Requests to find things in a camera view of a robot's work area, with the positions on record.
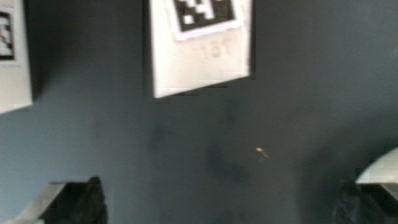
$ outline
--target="white object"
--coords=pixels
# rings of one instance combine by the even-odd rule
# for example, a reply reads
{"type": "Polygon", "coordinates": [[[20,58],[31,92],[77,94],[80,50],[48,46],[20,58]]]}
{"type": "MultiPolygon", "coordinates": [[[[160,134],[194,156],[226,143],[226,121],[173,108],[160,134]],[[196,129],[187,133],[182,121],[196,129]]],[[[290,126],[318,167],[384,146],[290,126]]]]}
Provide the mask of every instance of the white object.
{"type": "Polygon", "coordinates": [[[24,0],[0,0],[0,113],[31,105],[24,0]]]}
{"type": "Polygon", "coordinates": [[[398,184],[398,148],[381,157],[365,170],[358,184],[398,184]]]}
{"type": "Polygon", "coordinates": [[[151,0],[155,97],[249,76],[253,0],[151,0]]]}

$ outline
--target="wall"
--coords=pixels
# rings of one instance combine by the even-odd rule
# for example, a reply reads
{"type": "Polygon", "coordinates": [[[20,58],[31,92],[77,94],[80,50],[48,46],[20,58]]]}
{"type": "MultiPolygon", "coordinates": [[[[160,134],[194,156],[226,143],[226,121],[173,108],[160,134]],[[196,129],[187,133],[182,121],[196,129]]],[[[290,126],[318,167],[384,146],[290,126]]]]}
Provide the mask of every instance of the wall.
{"type": "Polygon", "coordinates": [[[0,219],[50,181],[100,175],[114,224],[331,223],[340,183],[398,143],[398,2],[258,1],[253,78],[160,101],[143,2],[29,1],[0,219]]]}

